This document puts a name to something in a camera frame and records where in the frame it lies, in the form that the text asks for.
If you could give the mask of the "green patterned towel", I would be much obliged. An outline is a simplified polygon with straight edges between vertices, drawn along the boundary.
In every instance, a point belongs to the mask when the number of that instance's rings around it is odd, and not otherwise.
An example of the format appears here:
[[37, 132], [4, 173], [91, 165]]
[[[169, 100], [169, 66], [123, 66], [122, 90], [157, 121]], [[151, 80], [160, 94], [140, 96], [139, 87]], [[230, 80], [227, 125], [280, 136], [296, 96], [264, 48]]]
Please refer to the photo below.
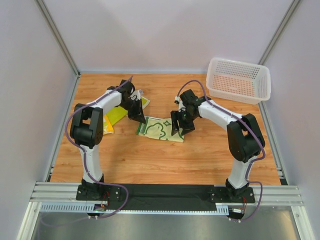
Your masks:
[[184, 136], [181, 130], [172, 135], [172, 119], [171, 118], [155, 118], [151, 116], [145, 117], [145, 123], [139, 123], [136, 135], [147, 137], [154, 140], [184, 142]]

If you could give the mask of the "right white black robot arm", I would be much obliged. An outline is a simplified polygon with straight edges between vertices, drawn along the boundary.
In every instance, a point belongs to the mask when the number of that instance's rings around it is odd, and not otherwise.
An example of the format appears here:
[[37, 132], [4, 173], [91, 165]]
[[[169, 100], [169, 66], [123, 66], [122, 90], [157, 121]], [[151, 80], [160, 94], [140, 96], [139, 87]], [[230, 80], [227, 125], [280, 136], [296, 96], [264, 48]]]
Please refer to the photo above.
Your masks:
[[207, 96], [198, 97], [189, 89], [175, 97], [178, 110], [170, 113], [171, 135], [182, 136], [195, 130], [194, 120], [204, 118], [223, 128], [227, 133], [228, 148], [233, 156], [233, 165], [225, 187], [228, 194], [238, 197], [249, 187], [249, 174], [259, 155], [266, 156], [265, 140], [253, 114], [234, 113]]

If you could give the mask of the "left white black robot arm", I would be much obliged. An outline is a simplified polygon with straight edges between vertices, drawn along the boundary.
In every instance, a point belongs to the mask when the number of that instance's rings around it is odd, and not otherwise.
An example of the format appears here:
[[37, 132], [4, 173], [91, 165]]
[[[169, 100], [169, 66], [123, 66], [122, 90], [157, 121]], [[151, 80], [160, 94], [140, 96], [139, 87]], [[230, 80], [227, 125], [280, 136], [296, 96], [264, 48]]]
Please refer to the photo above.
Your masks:
[[67, 139], [81, 154], [81, 194], [102, 191], [104, 174], [100, 166], [99, 145], [104, 136], [104, 116], [117, 107], [125, 109], [130, 120], [146, 123], [141, 95], [136, 91], [131, 77], [123, 79], [118, 86], [109, 87], [103, 95], [89, 103], [78, 103], [67, 120], [71, 124], [69, 133], [66, 133]]

